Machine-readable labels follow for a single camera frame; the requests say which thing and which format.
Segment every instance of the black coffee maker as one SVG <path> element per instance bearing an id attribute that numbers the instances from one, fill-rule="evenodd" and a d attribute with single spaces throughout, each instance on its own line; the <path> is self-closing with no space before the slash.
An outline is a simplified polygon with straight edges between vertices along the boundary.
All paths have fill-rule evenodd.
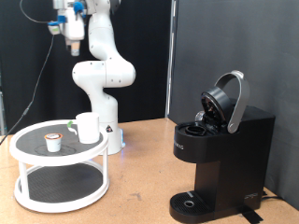
<path id="1" fill-rule="evenodd" d="M 233 102 L 222 90 L 237 78 L 240 93 Z M 183 223 L 202 223 L 260 208 L 275 116 L 247 106 L 249 84 L 241 72 L 223 75 L 202 93 L 205 112 L 175 129 L 174 154 L 196 163 L 194 190 L 170 200 L 170 215 Z"/>

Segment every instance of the black cable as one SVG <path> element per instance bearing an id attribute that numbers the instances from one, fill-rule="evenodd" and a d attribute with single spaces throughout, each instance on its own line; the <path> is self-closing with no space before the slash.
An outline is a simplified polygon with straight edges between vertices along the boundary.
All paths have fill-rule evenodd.
<path id="1" fill-rule="evenodd" d="M 43 73 L 44 71 L 44 68 L 45 68 L 45 65 L 48 61 L 48 58 L 49 58 L 49 55 L 50 55 L 50 51 L 52 49 L 52 46 L 53 46 L 53 42 L 54 42 L 54 35 L 52 36 L 52 40 L 51 40 L 51 43 L 50 43 L 50 49 L 49 49 L 49 52 L 48 52 L 48 55 L 46 57 L 46 60 L 44 62 L 44 65 L 43 67 L 41 68 L 40 70 L 40 73 L 39 73 L 39 76 L 38 76 L 38 79 L 37 79 L 37 83 L 36 83 L 36 87 L 35 87 L 35 91 L 34 91 L 34 95 L 32 97 L 32 100 L 30 102 L 30 104 L 26 107 L 26 109 L 24 110 L 24 112 L 22 113 L 20 119 L 18 120 L 18 122 L 9 130 L 9 132 L 7 133 L 7 135 L 1 140 L 0 142 L 0 146 L 2 145 L 2 143 L 6 140 L 6 138 L 10 135 L 10 133 L 15 129 L 15 127 L 17 127 L 17 125 L 20 123 L 20 121 L 22 120 L 22 118 L 28 113 L 28 110 L 30 109 L 30 106 L 32 105 L 32 103 L 34 102 L 35 100 L 35 97 L 36 97 L 36 89 L 37 89 L 37 86 L 38 86 L 38 83 L 39 83 L 39 79 L 41 77 L 41 74 Z"/>
<path id="2" fill-rule="evenodd" d="M 272 197 L 262 197 L 262 202 L 264 201 L 264 200 L 267 200 L 267 199 L 279 199 L 279 200 L 282 200 L 282 201 L 284 201 L 284 199 L 283 198 L 281 198 L 281 197 L 279 197 L 279 196 L 272 196 Z"/>
<path id="3" fill-rule="evenodd" d="M 31 19 L 29 16 L 27 16 L 27 14 L 22 10 L 22 0 L 20 1 L 20 9 L 21 9 L 21 12 L 22 12 L 22 14 L 24 14 L 24 16 L 25 17 L 27 17 L 28 18 L 28 20 L 30 20 L 30 21 L 34 21 L 34 22 L 37 22 L 37 23 L 48 23 L 48 21 L 36 21 L 36 20 L 34 20 L 34 19 Z"/>

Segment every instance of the white round stand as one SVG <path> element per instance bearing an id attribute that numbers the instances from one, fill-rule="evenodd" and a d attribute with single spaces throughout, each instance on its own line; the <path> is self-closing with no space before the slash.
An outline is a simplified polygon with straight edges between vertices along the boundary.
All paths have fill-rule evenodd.
<path id="1" fill-rule="evenodd" d="M 29 126 L 10 141 L 9 151 L 19 161 L 20 169 L 15 197 L 28 209 L 44 213 L 73 211 L 96 202 L 108 189 L 107 132 L 101 128 L 98 143 L 82 145 L 77 136 L 69 134 L 68 121 Z M 48 131 L 68 137 L 62 141 L 62 152 L 51 154 L 45 150 L 46 141 L 42 138 Z M 33 149 L 27 149 L 27 142 Z M 103 167 L 89 161 L 100 153 L 103 153 Z M 27 170 L 26 163 L 34 166 Z"/>

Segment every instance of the white mug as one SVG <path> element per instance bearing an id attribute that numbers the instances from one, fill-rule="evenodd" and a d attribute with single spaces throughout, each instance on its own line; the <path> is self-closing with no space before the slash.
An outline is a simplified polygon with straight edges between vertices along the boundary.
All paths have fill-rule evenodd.
<path id="1" fill-rule="evenodd" d="M 82 144 L 92 144 L 96 143 L 100 139 L 100 123 L 99 114 L 94 112 L 86 112 L 76 115 L 75 120 L 71 120 L 67 124 L 67 128 L 70 132 L 77 132 L 75 129 L 71 128 L 71 124 L 77 124 L 78 126 L 78 140 Z"/>
<path id="2" fill-rule="evenodd" d="M 47 149 L 49 152 L 58 152 L 62 146 L 61 133 L 48 133 L 45 135 Z"/>

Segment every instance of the black curtain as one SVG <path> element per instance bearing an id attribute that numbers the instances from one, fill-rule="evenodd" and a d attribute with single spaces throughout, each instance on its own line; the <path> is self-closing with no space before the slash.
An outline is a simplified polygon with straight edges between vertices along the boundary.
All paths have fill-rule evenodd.
<path id="1" fill-rule="evenodd" d="M 51 41 L 47 24 L 25 18 L 19 2 L 3 1 L 0 7 L 0 64 L 8 129 L 32 99 Z M 23 9 L 37 21 L 56 20 L 52 0 L 24 0 Z M 119 122 L 164 117 L 170 10 L 171 0 L 125 0 L 111 16 L 118 51 L 136 70 L 132 86 L 105 89 L 119 102 Z M 65 50 L 64 37 L 56 35 L 35 102 L 14 133 L 37 122 L 73 119 L 91 111 L 89 98 L 72 79 L 74 65 L 89 60 L 96 59 L 88 50 L 87 36 L 81 41 L 79 57 L 72 57 Z"/>
<path id="2" fill-rule="evenodd" d="M 265 186 L 299 209 L 299 2 L 179 0 L 169 118 L 194 120 L 201 94 L 243 72 L 249 105 L 276 118 Z M 237 82 L 224 89 L 236 98 Z"/>

